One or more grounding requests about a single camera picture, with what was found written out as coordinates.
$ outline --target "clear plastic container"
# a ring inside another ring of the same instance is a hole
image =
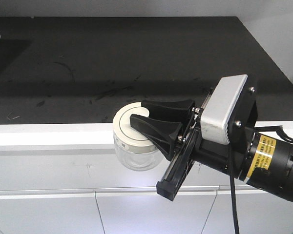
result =
[[[153,152],[135,154],[125,149],[114,134],[117,159],[127,168],[134,171],[147,171],[156,167],[163,160],[163,154],[154,147]]]

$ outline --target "yellow warning label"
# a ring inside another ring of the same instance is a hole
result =
[[[256,153],[246,176],[246,181],[249,180],[255,168],[269,169],[276,143],[277,141],[271,137],[265,135],[260,137]]]

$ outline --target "cylindrical motor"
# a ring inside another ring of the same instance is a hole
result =
[[[293,202],[293,144],[255,133],[239,179]]]
[[[113,120],[116,156],[127,168],[146,171],[157,166],[164,157],[150,140],[131,128],[132,114],[148,117],[149,111],[141,107],[141,102],[135,102],[116,113]]]

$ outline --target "white wall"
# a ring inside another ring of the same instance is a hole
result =
[[[0,0],[0,16],[238,16],[293,83],[293,0]]]
[[[237,16],[293,83],[293,0],[242,0]]]
[[[237,0],[0,0],[0,16],[234,16]]]

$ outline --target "screw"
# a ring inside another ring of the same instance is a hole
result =
[[[198,114],[200,112],[200,108],[198,107],[193,107],[192,111],[194,111],[196,114]]]
[[[253,93],[255,93],[255,88],[254,87],[250,87],[249,88],[249,91],[253,94]]]
[[[239,121],[239,120],[237,120],[237,121],[235,122],[235,125],[236,125],[238,128],[241,128],[241,126],[242,126],[242,122]]]
[[[182,143],[182,138],[183,138],[182,135],[179,135],[179,136],[178,136],[178,142],[179,142],[179,143]]]
[[[184,138],[182,135],[179,135],[177,140],[178,140],[179,143],[185,143],[186,142],[186,138]]]

